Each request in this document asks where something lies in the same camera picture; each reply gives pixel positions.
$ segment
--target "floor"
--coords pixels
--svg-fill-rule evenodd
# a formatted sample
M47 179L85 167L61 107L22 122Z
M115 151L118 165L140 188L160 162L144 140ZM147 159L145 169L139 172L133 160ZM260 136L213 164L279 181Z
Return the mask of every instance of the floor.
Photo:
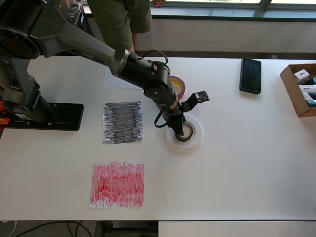
M15 237L26 230L47 222L50 221L18 221L16 230L12 237ZM14 224L14 221L9 221L7 223L0 221L0 237L8 237L14 228ZM83 221L82 224L86 226L91 232L91 235L94 236L96 221ZM117 228L119 231L106 233L103 235L103 237L158 237L158 232L153 233L151 231L147 233L146 231L139 232L137 230L133 230L133 228L137 228L139 230L152 225L153 223L149 221L113 221L113 227ZM74 233L76 224L70 223L69 226L73 236L75 236ZM128 230L123 232L119 228L125 228ZM67 225L62 223L42 226L36 230L24 234L23 237L71 237L71 235L67 229ZM89 237L89 235L83 228L79 227L77 237Z

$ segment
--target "paper sheet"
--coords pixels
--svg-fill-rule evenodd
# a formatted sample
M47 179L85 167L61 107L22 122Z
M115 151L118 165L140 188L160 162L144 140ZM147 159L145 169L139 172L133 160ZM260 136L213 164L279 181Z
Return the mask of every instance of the paper sheet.
M104 104L102 135L106 144L143 141L141 102Z
M96 162L89 207L143 207L144 169L141 161Z
M110 69L107 69L104 83L103 83L103 89L135 89L135 90L141 90L138 86L135 86L131 83L128 83L120 78L117 78L112 75Z

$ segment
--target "windowsill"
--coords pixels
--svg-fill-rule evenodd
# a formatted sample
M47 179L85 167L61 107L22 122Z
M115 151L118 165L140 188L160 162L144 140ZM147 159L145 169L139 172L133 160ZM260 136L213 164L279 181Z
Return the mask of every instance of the windowsill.
M84 6L88 16L92 16L89 6ZM271 9L230 9L198 7L151 7L153 19L184 20L225 20L225 21L276 21L276 22L316 22L314 10Z

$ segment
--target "red tape roll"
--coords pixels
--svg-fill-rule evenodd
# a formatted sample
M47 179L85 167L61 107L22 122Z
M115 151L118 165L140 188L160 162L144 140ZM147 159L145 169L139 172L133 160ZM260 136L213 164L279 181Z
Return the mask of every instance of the red tape roll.
M174 90L176 91L178 99L181 100L184 95L184 92L186 91L186 85L180 78L175 76L170 76L170 80Z

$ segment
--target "olive shorts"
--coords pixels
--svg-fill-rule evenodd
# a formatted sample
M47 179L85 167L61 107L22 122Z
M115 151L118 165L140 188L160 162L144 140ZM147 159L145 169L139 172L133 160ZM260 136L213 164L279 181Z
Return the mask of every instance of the olive shorts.
M151 29L149 0L87 0L105 43L111 48L131 49L133 33Z

